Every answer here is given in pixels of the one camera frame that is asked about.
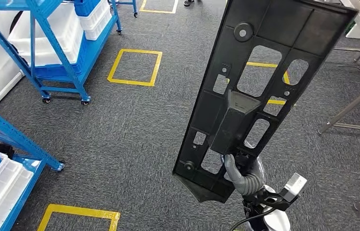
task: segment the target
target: caster wheel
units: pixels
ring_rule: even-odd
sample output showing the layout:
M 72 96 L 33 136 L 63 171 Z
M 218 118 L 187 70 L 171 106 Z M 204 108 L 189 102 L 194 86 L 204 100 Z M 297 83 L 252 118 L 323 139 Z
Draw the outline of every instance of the caster wheel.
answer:
M 42 99 L 42 102 L 43 102 L 43 103 L 50 103 L 50 102 L 51 102 L 51 99 L 44 98 L 44 99 Z
M 57 172 L 61 172 L 65 168 L 65 161 L 60 160 L 59 162 L 61 163 L 61 166 L 60 166 L 59 169 L 55 170 Z

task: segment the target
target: robotic hand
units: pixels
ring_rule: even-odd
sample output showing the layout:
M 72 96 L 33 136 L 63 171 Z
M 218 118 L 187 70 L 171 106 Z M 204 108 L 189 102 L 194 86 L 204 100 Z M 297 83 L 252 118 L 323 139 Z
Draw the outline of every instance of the robotic hand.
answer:
M 250 231 L 289 231 L 290 222 L 285 210 L 298 198 L 307 180 L 295 173 L 283 190 L 276 193 L 273 188 L 265 185 L 264 169 L 259 157 L 247 166 L 245 176 L 239 172 L 233 155 L 225 155 L 223 164 L 230 181 L 244 199 L 247 217 L 235 224 L 230 231 L 248 221 L 247 228 Z
M 265 185 L 265 175 L 260 157 L 251 163 L 248 167 L 247 175 L 242 176 L 235 164 L 233 155 L 225 155 L 224 163 L 229 179 L 235 186 L 235 189 L 242 196 L 255 194 Z

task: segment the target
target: shelf post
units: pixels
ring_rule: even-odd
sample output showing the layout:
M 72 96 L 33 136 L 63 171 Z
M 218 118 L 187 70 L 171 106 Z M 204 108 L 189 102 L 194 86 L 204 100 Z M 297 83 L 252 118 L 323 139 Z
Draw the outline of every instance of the shelf post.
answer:
M 4 120 L 1 116 L 0 132 L 0 137 L 2 137 L 1 140 L 7 140 L 10 138 L 14 143 L 9 144 L 16 144 L 17 146 L 27 151 L 32 157 L 47 163 L 54 170 L 61 171 L 63 169 L 64 164 L 60 163 L 53 156 L 36 145 L 32 140 L 17 130 L 9 122 Z
M 63 52 L 57 38 L 54 35 L 54 32 L 51 30 L 50 24 L 45 15 L 43 15 L 39 9 L 39 6 L 35 0 L 26 0 L 28 7 L 30 8 L 30 13 L 37 20 L 38 24 L 41 26 L 42 31 L 45 36 L 48 38 L 48 41 L 52 45 L 55 50 L 55 53 L 59 57 L 63 67 L 65 68 L 68 76 L 71 77 L 72 82 L 74 83 L 76 89 L 81 95 L 82 101 L 89 102 L 90 96 L 88 96 L 87 92 L 84 88 L 84 83 L 80 82 L 75 71 L 72 69 L 71 64 L 69 63 L 65 53 Z

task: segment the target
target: yellow tape square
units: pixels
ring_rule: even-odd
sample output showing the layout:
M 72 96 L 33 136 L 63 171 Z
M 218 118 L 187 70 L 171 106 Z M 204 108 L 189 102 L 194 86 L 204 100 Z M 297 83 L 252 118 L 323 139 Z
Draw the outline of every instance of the yellow tape square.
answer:
M 154 65 L 153 73 L 151 74 L 150 82 L 142 82 L 142 81 L 133 81 L 133 80 L 124 80 L 124 79 L 115 79 L 113 78 L 113 75 L 115 74 L 115 71 L 117 69 L 117 65 L 120 62 L 120 59 L 123 55 L 123 52 L 134 52 L 134 53 L 144 53 L 144 54 L 156 54 L 157 60 L 156 64 Z M 119 53 L 117 54 L 116 60 L 112 66 L 112 69 L 108 75 L 108 80 L 111 83 L 124 83 L 124 84 L 133 84 L 133 85 L 142 85 L 142 86 L 149 86 L 153 87 L 154 82 L 156 81 L 157 72 L 159 71 L 160 62 L 161 62 L 161 56 L 163 55 L 163 52 L 161 51 L 146 51 L 146 50 L 133 50 L 133 49 L 121 49 Z
M 178 4 L 178 0 L 174 0 L 174 6 L 173 6 L 173 10 L 172 11 L 154 11 L 154 10 L 145 10 L 145 6 L 146 6 L 146 2 L 147 0 L 143 0 L 143 3 L 140 7 L 139 11 L 142 12 L 149 12 L 149 13 L 175 13 L 175 11 L 177 10 L 177 4 Z
M 265 63 L 247 62 L 246 65 L 277 68 L 277 64 L 265 64 Z M 289 74 L 287 73 L 287 71 L 283 74 L 283 81 L 286 84 L 290 85 Z M 286 103 L 286 101 L 283 101 L 283 100 L 269 100 L 268 103 L 284 105 Z
M 45 210 L 44 216 L 41 219 L 40 226 L 37 231 L 44 231 L 47 227 L 47 224 L 50 220 L 51 214 L 53 212 L 56 213 L 66 213 L 66 214 L 74 214 L 80 216 L 94 217 L 94 218 L 105 218 L 111 220 L 111 225 L 109 226 L 109 231 L 116 231 L 117 222 L 120 218 L 119 212 L 112 212 L 106 210 L 99 209 L 91 209 L 91 208 L 81 208 L 67 205 L 55 205 L 49 204 L 47 210 Z

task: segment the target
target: blue metal shelf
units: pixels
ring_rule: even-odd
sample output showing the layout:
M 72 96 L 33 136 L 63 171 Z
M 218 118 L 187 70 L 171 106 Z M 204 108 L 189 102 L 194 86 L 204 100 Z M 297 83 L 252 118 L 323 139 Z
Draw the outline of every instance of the blue metal shelf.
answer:
M 48 17 L 62 2 L 62 0 L 35 0 L 44 17 Z M 0 11 L 29 11 L 26 0 L 13 0 L 8 4 L 8 0 L 0 0 Z
M 84 88 L 84 83 L 90 73 L 91 68 L 93 67 L 96 59 L 100 54 L 100 50 L 103 48 L 103 45 L 106 42 L 106 39 L 112 30 L 113 25 L 116 23 L 116 31 L 120 34 L 122 27 L 120 24 L 120 19 L 118 12 L 116 10 L 115 1 L 111 1 L 113 8 L 113 17 L 107 27 L 102 32 L 100 38 L 97 41 L 87 41 L 88 43 L 87 54 L 85 57 L 84 68 L 81 73 L 76 72 L 72 65 L 69 63 L 65 53 L 63 52 L 59 42 L 55 38 L 53 31 L 51 30 L 50 24 L 48 23 L 47 17 L 60 5 L 62 0 L 13 0 L 10 5 L 7 5 L 7 0 L 0 0 L 0 10 L 23 10 L 30 11 L 30 31 L 31 31 L 31 68 L 21 58 L 15 48 L 6 40 L 3 34 L 0 33 L 0 45 L 5 49 L 5 51 L 10 55 L 10 57 L 16 62 L 16 64 L 23 71 L 25 76 L 31 81 L 31 83 L 37 88 L 38 92 L 41 94 L 43 101 L 49 103 L 50 94 L 49 91 L 62 91 L 62 92 L 72 92 L 79 93 L 81 96 L 81 102 L 86 105 L 90 101 L 90 96 L 87 94 Z M 59 57 L 62 66 L 64 67 L 67 75 L 61 77 L 46 77 L 45 80 L 50 81 L 60 81 L 60 82 L 71 82 L 74 84 L 75 88 L 56 88 L 48 87 L 43 84 L 43 78 L 38 78 L 35 72 L 35 23 L 36 20 L 40 25 L 45 36 L 48 38 L 50 44 L 55 50 L 55 53 Z
M 40 176 L 40 174 L 42 172 L 42 169 L 44 169 L 44 166 L 45 166 L 44 161 L 33 159 L 31 157 L 22 157 L 22 156 L 15 155 L 13 157 L 13 160 L 23 164 L 23 167 L 25 167 L 28 171 L 32 171 L 33 177 L 31 178 L 27 187 L 24 189 L 24 191 L 21 194 L 20 198 L 18 199 L 17 203 L 14 205 L 9 216 L 7 217 L 5 222 L 2 224 L 0 231 L 8 231 L 12 228 L 21 209 L 23 208 L 25 202 L 27 201 L 27 198 L 30 195 L 31 190 L 33 189 L 34 185 L 36 184 L 38 177 Z
M 87 40 L 86 38 L 83 38 L 82 42 L 86 43 L 87 46 L 87 53 L 85 54 L 85 60 L 84 60 L 84 68 L 81 74 L 77 75 L 78 80 L 81 84 L 84 84 L 86 79 L 89 76 L 90 71 L 92 70 L 93 65 L 96 62 L 96 59 L 98 58 L 100 52 L 103 49 L 103 46 L 106 43 L 106 40 L 108 40 L 108 36 L 110 32 L 112 31 L 113 25 L 116 23 L 118 17 L 116 15 L 113 15 L 108 24 L 105 26 L 102 33 L 99 35 L 98 39 L 96 41 Z M 39 77 L 41 80 L 46 81 L 57 81 L 57 82 L 72 82 L 69 76 L 59 76 L 59 77 Z M 43 90 L 55 90 L 50 87 L 42 87 Z
M 13 125 L 8 123 L 0 116 L 0 141 L 10 144 L 11 146 L 17 147 L 21 150 L 26 151 L 30 156 L 14 155 L 13 160 L 22 163 L 23 166 L 33 172 L 33 176 L 24 189 L 19 200 L 11 210 L 9 216 L 2 224 L 0 231 L 9 231 L 18 214 L 20 213 L 24 203 L 31 193 L 38 177 L 40 176 L 45 165 L 49 165 L 56 171 L 61 171 L 64 164 L 56 160 L 49 153 L 41 149 L 32 140 L 26 137 L 23 133 L 18 131 Z

